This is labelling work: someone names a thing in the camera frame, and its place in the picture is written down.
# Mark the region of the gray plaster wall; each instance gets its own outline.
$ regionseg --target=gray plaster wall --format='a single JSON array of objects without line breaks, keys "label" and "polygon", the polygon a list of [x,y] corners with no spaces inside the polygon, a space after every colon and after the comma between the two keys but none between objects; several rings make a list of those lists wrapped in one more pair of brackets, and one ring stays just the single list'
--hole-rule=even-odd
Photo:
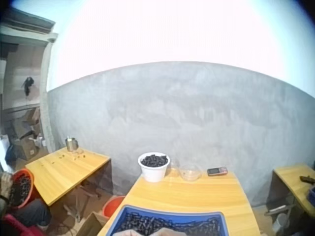
[{"label": "gray plaster wall", "polygon": [[315,99],[275,78],[227,65],[156,62],[117,68],[48,92],[57,148],[67,135],[112,158],[114,193],[140,175],[137,158],[227,166],[250,203],[266,202],[272,170],[315,160]]}]

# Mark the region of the blue plastic crate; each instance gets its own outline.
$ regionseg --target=blue plastic crate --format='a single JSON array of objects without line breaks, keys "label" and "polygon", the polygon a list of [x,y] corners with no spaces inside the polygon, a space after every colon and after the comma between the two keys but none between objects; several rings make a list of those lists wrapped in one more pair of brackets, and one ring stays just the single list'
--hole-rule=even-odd
[{"label": "blue plastic crate", "polygon": [[138,213],[141,216],[148,216],[154,218],[161,218],[163,220],[171,220],[173,223],[188,223],[192,221],[206,221],[208,219],[216,219],[220,224],[220,236],[228,236],[226,222],[221,212],[211,213],[173,213],[156,210],[148,210],[135,206],[125,205],[118,213],[112,226],[107,232],[106,236],[112,236],[119,229],[121,224],[124,222],[127,213]]}]

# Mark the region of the person's hand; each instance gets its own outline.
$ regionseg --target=person's hand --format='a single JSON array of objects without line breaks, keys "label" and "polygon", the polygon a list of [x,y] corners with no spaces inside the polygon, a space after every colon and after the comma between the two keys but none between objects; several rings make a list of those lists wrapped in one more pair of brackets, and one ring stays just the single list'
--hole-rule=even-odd
[{"label": "person's hand", "polygon": [[1,173],[1,192],[0,194],[5,198],[10,197],[11,187],[13,184],[12,175],[7,172]]},{"label": "person's hand", "polygon": [[114,233],[113,236],[142,236],[137,233],[135,230],[125,230],[118,233]]},{"label": "person's hand", "polygon": [[176,232],[174,230],[162,228],[156,231],[155,233],[151,234],[151,236],[187,236],[187,235],[182,232]]}]

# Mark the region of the red stool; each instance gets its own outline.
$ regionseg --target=red stool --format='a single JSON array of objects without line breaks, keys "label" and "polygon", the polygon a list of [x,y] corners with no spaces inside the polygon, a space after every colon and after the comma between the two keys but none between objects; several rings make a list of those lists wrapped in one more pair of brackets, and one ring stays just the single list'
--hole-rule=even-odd
[{"label": "red stool", "polygon": [[110,218],[119,207],[120,203],[122,203],[124,198],[125,196],[117,196],[109,200],[103,207],[103,215],[107,218]]},{"label": "red stool", "polygon": [[7,214],[4,216],[3,220],[17,229],[20,232],[20,236],[46,236],[46,234],[36,226],[25,227],[15,219],[13,215]]}]

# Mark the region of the dark jeans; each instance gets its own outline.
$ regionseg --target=dark jeans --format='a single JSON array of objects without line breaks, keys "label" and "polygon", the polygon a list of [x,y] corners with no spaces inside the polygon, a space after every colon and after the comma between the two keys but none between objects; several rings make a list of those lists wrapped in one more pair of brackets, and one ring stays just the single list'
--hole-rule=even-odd
[{"label": "dark jeans", "polygon": [[9,213],[26,227],[47,226],[51,220],[49,208],[41,199],[35,199],[25,207]]}]

